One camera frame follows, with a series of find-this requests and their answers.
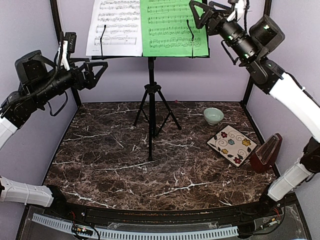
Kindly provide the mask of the white sheet music paper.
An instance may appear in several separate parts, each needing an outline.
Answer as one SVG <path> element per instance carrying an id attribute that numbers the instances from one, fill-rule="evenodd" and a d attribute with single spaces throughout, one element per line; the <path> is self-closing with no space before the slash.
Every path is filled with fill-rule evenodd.
<path id="1" fill-rule="evenodd" d="M 96 0 L 89 27 L 86 55 L 143 55 L 139 0 Z"/>

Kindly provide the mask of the green paper sheet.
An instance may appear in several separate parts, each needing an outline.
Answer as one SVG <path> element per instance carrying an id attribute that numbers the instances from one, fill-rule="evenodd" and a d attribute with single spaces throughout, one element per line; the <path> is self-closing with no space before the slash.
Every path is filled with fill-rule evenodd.
<path id="1" fill-rule="evenodd" d="M 144 57 L 207 57 L 206 29 L 197 29 L 188 0 L 141 0 Z"/>

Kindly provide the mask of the black music stand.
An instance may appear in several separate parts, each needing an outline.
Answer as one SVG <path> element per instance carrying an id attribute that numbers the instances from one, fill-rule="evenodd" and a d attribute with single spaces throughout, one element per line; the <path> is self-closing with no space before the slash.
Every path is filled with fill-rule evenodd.
<path id="1" fill-rule="evenodd" d="M 130 57 L 130 56 L 90 56 L 97 59 L 106 59 L 112 57 Z M 153 138 L 157 137 L 160 133 L 160 129 L 156 127 L 156 95 L 159 95 L 162 102 L 166 105 L 167 101 L 164 98 L 164 95 L 161 92 L 161 86 L 155 82 L 154 75 L 154 63 L 157 57 L 146 57 L 149 73 L 149 83 L 144 87 L 144 95 L 141 100 L 140 107 L 138 109 L 138 114 L 144 112 L 143 107 L 146 100 L 149 101 L 149 114 L 145 116 L 145 119 L 148 121 L 149 125 L 149 140 L 152 141 Z"/>

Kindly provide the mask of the dark red wooden metronome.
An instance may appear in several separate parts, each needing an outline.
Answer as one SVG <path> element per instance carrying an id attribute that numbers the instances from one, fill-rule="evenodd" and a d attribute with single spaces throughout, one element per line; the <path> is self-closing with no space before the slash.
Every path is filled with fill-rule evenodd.
<path id="1" fill-rule="evenodd" d="M 251 155 L 249 162 L 256 173 L 264 173 L 275 165 L 282 141 L 282 136 L 275 133 Z"/>

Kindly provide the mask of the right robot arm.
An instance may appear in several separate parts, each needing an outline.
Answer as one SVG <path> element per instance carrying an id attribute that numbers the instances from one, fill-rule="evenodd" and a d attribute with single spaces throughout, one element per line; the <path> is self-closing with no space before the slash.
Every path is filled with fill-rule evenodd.
<path id="1" fill-rule="evenodd" d="M 205 4 L 191 0 L 189 7 L 196 28 L 205 28 L 209 36 L 221 36 L 237 54 L 240 66 L 246 68 L 253 83 L 287 107 L 311 133 L 302 157 L 270 184 L 255 205 L 255 213 L 266 217 L 276 202 L 320 172 L 320 106 L 291 74 L 268 59 L 268 54 L 285 39 L 280 27 L 265 14 L 250 29 L 244 29 L 238 19 L 247 14 L 249 2 L 230 0 L 229 4 L 230 7 L 214 1 Z"/>

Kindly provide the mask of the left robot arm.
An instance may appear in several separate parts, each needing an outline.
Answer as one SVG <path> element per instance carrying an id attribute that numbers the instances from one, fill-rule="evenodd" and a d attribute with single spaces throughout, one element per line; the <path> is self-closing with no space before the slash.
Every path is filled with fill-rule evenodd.
<path id="1" fill-rule="evenodd" d="M 35 111 L 45 110 L 51 99 L 65 95 L 70 88 L 94 88 L 107 68 L 106 61 L 70 58 L 67 53 L 57 52 L 50 60 L 40 50 L 18 59 L 15 69 L 19 88 L 0 106 L 0 145 L 4 146 Z M 1 176 L 0 200 L 51 208 L 60 218 L 71 213 L 65 196 L 54 185 L 32 185 Z"/>

